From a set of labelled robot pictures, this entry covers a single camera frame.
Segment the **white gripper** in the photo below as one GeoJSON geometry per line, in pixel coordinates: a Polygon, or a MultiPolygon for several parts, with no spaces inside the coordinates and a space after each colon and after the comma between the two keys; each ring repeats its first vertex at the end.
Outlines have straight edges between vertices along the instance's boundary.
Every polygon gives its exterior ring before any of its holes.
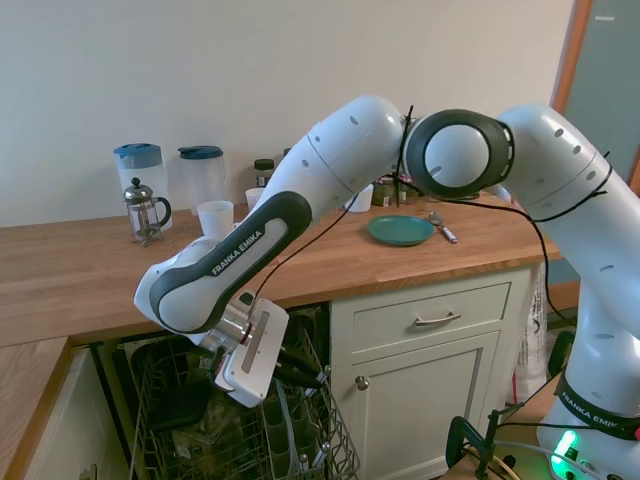
{"type": "Polygon", "coordinates": [[[254,408],[265,400],[271,379],[300,387],[321,387],[326,374],[304,352],[282,345],[289,315],[266,299],[258,299],[249,317],[247,339],[227,355],[215,385],[241,405],[254,408]],[[279,369],[275,370],[279,356],[279,369]]]}

